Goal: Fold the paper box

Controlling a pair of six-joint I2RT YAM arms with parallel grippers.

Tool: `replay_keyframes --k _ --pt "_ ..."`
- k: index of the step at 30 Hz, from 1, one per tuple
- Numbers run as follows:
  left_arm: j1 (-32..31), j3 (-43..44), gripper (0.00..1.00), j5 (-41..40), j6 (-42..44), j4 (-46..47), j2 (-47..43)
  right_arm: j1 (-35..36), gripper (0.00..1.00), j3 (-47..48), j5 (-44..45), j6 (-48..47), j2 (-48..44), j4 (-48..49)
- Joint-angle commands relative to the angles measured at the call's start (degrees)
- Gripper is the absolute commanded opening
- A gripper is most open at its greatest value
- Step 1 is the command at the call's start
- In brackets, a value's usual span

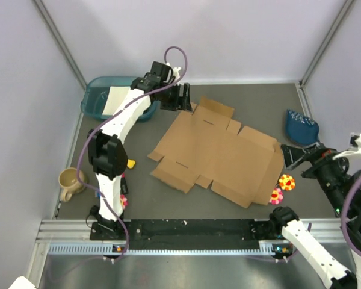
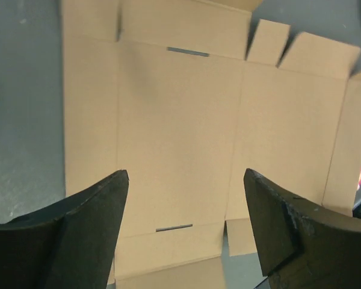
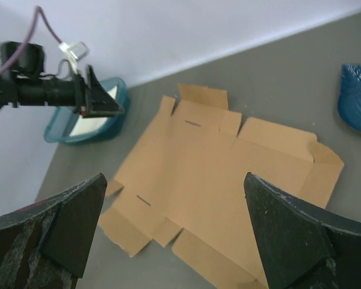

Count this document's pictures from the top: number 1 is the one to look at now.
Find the brown cardboard box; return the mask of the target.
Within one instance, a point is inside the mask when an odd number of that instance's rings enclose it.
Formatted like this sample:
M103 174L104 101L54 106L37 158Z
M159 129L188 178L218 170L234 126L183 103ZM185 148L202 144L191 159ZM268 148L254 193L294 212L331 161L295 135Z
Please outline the brown cardboard box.
M194 185L249 207L267 205L283 167L280 143L233 120L234 109L201 97L193 111L181 111L148 157L151 172L188 193Z

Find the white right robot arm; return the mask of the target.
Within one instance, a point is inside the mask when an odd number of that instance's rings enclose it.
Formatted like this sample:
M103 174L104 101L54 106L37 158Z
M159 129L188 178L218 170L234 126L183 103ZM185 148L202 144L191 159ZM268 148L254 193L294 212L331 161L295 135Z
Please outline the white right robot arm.
M310 163L301 175L318 181L336 220L322 220L311 231L290 207L278 207L270 214L270 234L290 242L324 288L361 288L361 170L348 173L350 161L361 157L361 133L352 133L343 151L316 142L303 148L283 145L282 152L288 170Z

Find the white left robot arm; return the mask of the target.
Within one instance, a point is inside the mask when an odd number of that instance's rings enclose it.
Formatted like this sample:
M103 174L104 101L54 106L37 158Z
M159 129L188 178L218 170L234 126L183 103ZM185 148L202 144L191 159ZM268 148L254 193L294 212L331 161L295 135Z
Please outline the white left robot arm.
M98 212L93 215L110 238L121 237L125 230L120 203L122 174L128 166L123 146L125 138L155 101L165 110L191 111L190 86L180 82L185 71L170 63L153 62L149 72L132 81L113 115L99 128L91 130L87 137L88 161L98 182L96 193L100 198Z

